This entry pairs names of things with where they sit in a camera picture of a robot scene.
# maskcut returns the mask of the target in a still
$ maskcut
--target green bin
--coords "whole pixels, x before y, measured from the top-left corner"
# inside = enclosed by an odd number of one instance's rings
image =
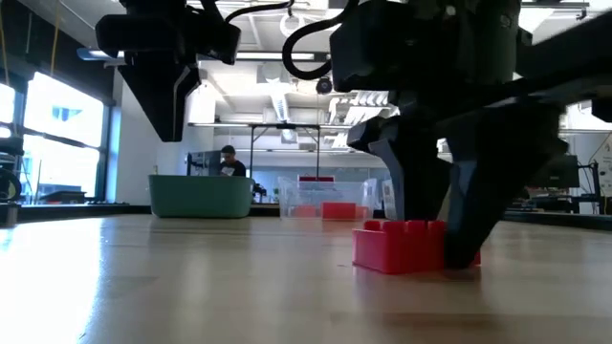
[[[249,215],[251,178],[149,176],[151,211],[161,218],[227,218]]]

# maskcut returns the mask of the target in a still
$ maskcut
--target clear plastic bin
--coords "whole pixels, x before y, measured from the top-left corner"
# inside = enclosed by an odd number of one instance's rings
[[[376,184],[375,179],[364,183],[331,183],[298,182],[280,177],[280,216],[344,221],[371,219]]]

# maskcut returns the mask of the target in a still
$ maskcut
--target man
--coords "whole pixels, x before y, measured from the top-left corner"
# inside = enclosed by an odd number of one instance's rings
[[[231,177],[247,177],[247,167],[236,159],[236,150],[227,145],[221,149],[221,175]]]

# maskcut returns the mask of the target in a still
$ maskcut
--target computer screen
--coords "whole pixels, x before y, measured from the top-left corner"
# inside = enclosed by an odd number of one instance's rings
[[[564,155],[555,157],[542,167],[532,180],[530,187],[580,187],[578,157]]]

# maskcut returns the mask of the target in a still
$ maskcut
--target white ceiling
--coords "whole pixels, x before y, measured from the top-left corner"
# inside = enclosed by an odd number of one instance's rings
[[[47,21],[55,22],[55,0],[20,0],[34,12]],[[111,0],[61,0],[59,9],[59,28],[87,47],[96,47],[94,27],[100,18],[109,13],[123,13],[121,4]],[[222,8],[227,14],[236,8]],[[322,17],[325,11],[305,11],[313,17]],[[577,24],[575,11],[556,11],[534,31],[534,41],[541,41]],[[241,51],[273,51],[279,52],[286,37],[279,29],[280,19],[284,11],[238,17],[232,24],[242,30]],[[330,31],[312,34],[300,40],[295,51],[328,52]],[[268,96],[254,95],[252,87],[255,84],[257,65],[254,62],[238,62],[235,66],[226,66],[220,62],[205,62],[203,68],[208,71],[209,78],[216,84],[219,92],[224,95],[229,107],[236,113],[259,113],[263,108],[270,107]],[[302,66],[312,69],[316,65]],[[314,83],[301,83],[300,93],[287,96],[290,107],[327,109],[331,97],[313,94]]]

